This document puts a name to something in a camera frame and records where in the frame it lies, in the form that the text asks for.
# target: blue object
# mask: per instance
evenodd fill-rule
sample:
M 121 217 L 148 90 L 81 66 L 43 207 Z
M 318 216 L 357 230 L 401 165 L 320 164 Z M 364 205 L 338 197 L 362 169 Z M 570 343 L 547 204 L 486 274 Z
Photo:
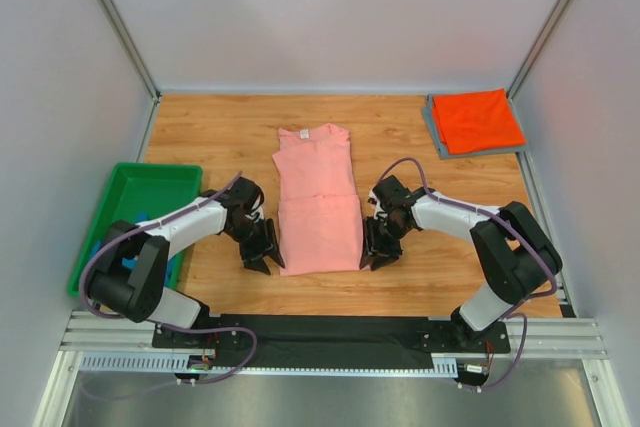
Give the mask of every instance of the blue object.
M 436 150 L 438 151 L 438 155 L 441 159 L 461 159 L 463 157 L 477 157 L 479 155 L 491 155 L 491 154 L 511 154 L 514 152 L 524 152 L 527 150 L 527 145 L 517 145 L 514 147 L 505 147 L 502 149 L 488 149 L 488 150 L 480 150 L 478 152 L 470 152 L 468 154 L 458 154 L 451 155 L 447 150 L 447 146 L 442 143 L 440 140 L 440 135 L 438 134 L 438 129 L 436 127 L 435 122 L 433 121 L 433 96 L 427 96 L 427 105 L 422 109 L 422 117 L 424 119 L 424 123 L 427 124 L 427 129 L 431 134 L 431 138 L 433 139 L 433 144 L 436 146 Z
M 147 220 L 149 220 L 149 215 L 146 212 L 140 212 L 137 216 L 136 216 L 136 220 L 134 221 L 134 223 L 139 223 L 139 222 L 146 222 Z M 89 258 L 92 259 L 94 255 L 96 255 L 98 253 L 98 251 L 100 250 L 100 247 L 102 247 L 102 242 L 100 242 L 99 240 L 93 244 L 93 247 L 91 249 L 91 253 L 89 254 Z M 137 262 L 137 258 L 134 259 L 122 259 L 122 266 L 129 269 L 129 270 L 133 270 L 136 266 L 136 262 Z M 171 278 L 171 274 L 173 272 L 173 269 L 176 265 L 176 256 L 174 255 L 173 257 L 171 257 L 169 259 L 169 262 L 167 263 L 167 272 L 165 274 L 164 277 L 164 285 L 165 287 L 167 287 L 169 285 L 169 279 Z

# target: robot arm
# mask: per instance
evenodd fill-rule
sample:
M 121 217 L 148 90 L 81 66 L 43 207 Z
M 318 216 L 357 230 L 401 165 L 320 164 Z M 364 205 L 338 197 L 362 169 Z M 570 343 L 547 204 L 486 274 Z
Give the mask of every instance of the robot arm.
M 104 243 L 133 229 L 158 224 L 107 251 L 87 279 L 90 299 L 134 321 L 150 320 L 183 328 L 206 319 L 206 305 L 164 287 L 168 260 L 176 253 L 209 235 L 228 234 L 238 242 L 244 267 L 269 275 L 264 256 L 284 267 L 273 220 L 264 218 L 264 194 L 254 182 L 240 177 L 216 200 L 204 192 L 187 206 L 158 219 L 140 224 L 114 222 Z M 122 265 L 137 259 L 136 268 Z
M 519 202 L 501 208 L 467 204 L 471 209 L 463 209 L 436 191 L 430 195 L 424 188 L 410 192 L 395 176 L 373 188 L 370 202 L 375 212 L 364 221 L 361 267 L 370 265 L 375 270 L 398 260 L 402 255 L 400 240 L 412 229 L 439 230 L 474 244 L 486 283 L 452 314 L 454 321 L 470 329 L 470 335 L 490 327 L 547 281 L 527 250 L 522 246 L 512 249 L 507 242 L 514 240 L 509 232 L 479 211 L 507 221 L 554 275 L 562 269 L 557 251 Z

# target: metal floor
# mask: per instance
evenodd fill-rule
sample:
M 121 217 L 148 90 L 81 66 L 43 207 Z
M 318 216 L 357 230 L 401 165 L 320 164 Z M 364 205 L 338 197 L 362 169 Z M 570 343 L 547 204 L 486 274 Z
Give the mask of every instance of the metal floor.
M 494 362 L 495 374 L 509 360 Z M 599 426 L 580 361 L 522 361 L 502 388 L 475 394 L 445 379 L 239 375 L 169 387 L 125 401 L 93 401 L 170 380 L 167 374 L 80 373 L 64 425 L 81 426 Z

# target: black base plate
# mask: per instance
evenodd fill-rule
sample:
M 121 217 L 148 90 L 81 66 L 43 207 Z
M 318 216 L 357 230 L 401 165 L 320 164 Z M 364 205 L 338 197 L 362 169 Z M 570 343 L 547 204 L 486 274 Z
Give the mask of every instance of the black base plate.
M 451 321 L 425 317 L 341 317 L 306 315 L 222 315 L 209 327 L 242 326 L 258 336 L 252 367 L 315 369 L 427 369 L 432 352 L 485 354 L 488 339 L 496 353 L 510 351 L 504 324 L 464 348 L 450 340 Z M 209 335 L 185 335 L 162 329 L 153 347 L 200 350 L 212 348 Z M 220 334 L 216 365 L 238 364 L 251 346 L 248 335 Z
M 450 320 L 432 320 L 422 333 L 422 345 L 425 350 L 433 353 L 464 352 L 472 354 L 486 354 L 487 341 L 491 343 L 496 354 L 511 352 L 507 327 L 503 322 L 496 322 L 476 339 L 459 340 L 457 326 Z

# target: gray cloth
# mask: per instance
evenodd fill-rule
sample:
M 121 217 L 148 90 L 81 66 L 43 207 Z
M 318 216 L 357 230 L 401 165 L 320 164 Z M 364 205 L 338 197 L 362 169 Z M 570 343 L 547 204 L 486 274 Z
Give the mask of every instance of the gray cloth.
M 501 149 L 488 149 L 488 150 L 480 150 L 478 152 L 471 152 L 468 154 L 458 154 L 451 155 L 447 150 L 447 146 L 442 143 L 440 140 L 440 135 L 438 134 L 438 129 L 436 127 L 436 123 L 433 120 L 433 96 L 427 96 L 427 105 L 422 109 L 422 117 L 424 118 L 424 123 L 427 124 L 427 129 L 429 129 L 429 133 L 431 134 L 431 138 L 433 139 L 433 144 L 436 146 L 436 150 L 438 151 L 438 155 L 441 159 L 461 159 L 463 157 L 476 157 L 478 155 L 491 155 L 491 154 L 510 154 L 513 152 L 524 152 L 527 149 L 527 144 L 525 145 L 516 145 L 514 147 L 504 147 Z

